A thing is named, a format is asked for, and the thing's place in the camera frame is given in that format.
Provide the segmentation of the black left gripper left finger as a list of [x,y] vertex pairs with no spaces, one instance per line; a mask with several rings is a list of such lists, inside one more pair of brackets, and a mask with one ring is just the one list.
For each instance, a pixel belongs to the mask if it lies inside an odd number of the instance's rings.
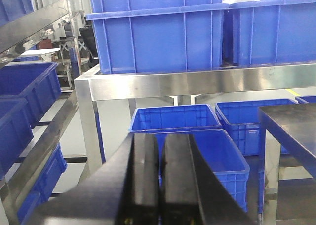
[[158,144],[128,133],[113,156],[70,191],[36,208],[28,225],[157,225]]

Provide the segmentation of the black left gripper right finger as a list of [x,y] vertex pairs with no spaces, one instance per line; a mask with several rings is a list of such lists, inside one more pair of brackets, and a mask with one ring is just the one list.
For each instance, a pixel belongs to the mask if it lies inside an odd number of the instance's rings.
[[203,158],[192,134],[169,134],[161,161],[164,225],[253,225]]

